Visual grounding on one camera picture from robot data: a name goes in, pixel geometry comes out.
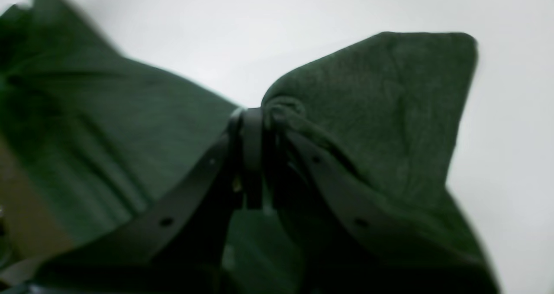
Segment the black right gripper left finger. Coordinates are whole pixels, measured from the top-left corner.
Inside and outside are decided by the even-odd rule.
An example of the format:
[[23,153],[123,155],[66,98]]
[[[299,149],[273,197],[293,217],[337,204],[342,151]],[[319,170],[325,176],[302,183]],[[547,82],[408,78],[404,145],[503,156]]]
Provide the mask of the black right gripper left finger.
[[32,294],[233,294],[221,267],[235,210],[262,207],[263,111],[238,109],[225,132],[158,203],[41,266]]

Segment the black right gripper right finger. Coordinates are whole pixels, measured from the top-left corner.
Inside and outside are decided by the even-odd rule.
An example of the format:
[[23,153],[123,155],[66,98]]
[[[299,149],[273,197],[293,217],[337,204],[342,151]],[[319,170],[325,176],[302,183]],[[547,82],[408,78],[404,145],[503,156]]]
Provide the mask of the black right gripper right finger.
[[310,248],[307,290],[321,294],[496,294],[488,268],[476,258],[422,236],[392,219],[355,190],[348,174],[324,149],[294,132],[283,115],[271,115],[270,130],[280,172],[295,180],[294,194],[278,191],[291,208],[306,193],[329,229],[319,253]]

